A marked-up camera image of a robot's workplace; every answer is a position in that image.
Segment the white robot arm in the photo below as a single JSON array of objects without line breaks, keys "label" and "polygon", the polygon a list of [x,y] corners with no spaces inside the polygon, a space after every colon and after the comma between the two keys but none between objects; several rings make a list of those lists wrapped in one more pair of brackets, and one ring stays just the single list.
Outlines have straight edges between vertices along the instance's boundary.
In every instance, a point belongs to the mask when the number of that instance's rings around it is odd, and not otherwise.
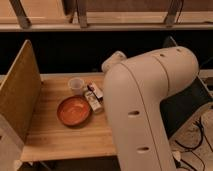
[{"label": "white robot arm", "polygon": [[131,57],[104,76],[104,108],[121,171],[176,171],[160,112],[162,100],[198,74],[193,52],[177,46]]}]

